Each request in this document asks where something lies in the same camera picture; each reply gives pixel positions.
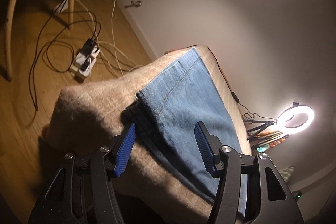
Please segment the light blue denim pants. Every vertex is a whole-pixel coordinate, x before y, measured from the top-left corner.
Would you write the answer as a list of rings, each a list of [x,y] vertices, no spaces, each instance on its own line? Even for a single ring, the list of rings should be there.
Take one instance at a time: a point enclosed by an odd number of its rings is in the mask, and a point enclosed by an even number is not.
[[[139,138],[130,158],[134,194],[169,223],[206,223],[218,180],[206,171],[194,127],[249,154],[236,101],[204,47],[169,53],[126,76],[134,102],[122,113]]]

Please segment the folded silver black tripod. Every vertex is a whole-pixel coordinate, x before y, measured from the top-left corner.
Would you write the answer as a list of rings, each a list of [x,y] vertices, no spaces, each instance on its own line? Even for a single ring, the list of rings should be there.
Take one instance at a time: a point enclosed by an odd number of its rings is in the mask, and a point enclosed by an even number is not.
[[[265,152],[271,147],[269,143],[277,138],[281,138],[284,135],[289,135],[284,132],[274,131],[274,132],[265,132],[261,135],[256,135],[253,139],[250,140],[252,151]]]

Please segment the beige plaid bed blanket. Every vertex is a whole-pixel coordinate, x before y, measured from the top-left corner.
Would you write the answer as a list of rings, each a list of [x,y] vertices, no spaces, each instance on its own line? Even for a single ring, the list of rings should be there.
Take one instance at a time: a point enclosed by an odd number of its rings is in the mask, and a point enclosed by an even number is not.
[[[123,111],[135,94],[187,49],[169,52],[120,78],[68,86],[60,92],[42,137],[54,149],[88,155],[120,134]],[[123,198],[135,198],[169,223],[203,223],[210,204],[164,167],[142,141],[136,141],[126,172],[116,182]]]

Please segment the orange braided fabric strip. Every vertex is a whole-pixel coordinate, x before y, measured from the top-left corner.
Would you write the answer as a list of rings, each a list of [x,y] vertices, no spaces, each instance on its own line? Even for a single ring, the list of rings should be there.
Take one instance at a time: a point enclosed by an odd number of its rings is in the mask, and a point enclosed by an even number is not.
[[[270,143],[269,143],[269,146],[271,148],[274,148],[276,147],[277,145],[283,143],[284,141],[286,141],[286,139],[288,139],[289,135],[284,135],[282,136],[281,138],[277,138],[277,139],[274,139],[272,140]]]

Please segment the green white patterned pillow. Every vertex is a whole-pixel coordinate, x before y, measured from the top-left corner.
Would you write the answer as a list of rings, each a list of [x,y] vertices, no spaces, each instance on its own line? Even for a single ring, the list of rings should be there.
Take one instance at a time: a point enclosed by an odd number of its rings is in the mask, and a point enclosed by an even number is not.
[[[294,166],[290,166],[288,168],[285,168],[285,169],[282,169],[282,170],[279,171],[281,177],[283,178],[283,180],[287,184],[288,184],[293,172],[294,172]]]

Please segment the white power strip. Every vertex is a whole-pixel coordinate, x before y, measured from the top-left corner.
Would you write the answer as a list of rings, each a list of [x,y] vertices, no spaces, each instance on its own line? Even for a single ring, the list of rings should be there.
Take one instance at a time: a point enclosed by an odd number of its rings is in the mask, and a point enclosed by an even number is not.
[[[91,78],[92,69],[99,54],[100,48],[96,41],[88,39],[72,61],[69,71],[80,81]]]

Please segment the wooden chair leg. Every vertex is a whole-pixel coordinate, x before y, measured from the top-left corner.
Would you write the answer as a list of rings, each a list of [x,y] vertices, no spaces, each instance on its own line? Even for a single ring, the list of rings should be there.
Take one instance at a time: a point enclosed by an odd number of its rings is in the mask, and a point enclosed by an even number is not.
[[[9,0],[6,10],[6,19],[4,27],[4,44],[5,44],[5,65],[6,79],[10,82],[13,79],[13,66],[11,61],[11,31],[13,27],[13,18],[17,0]]]

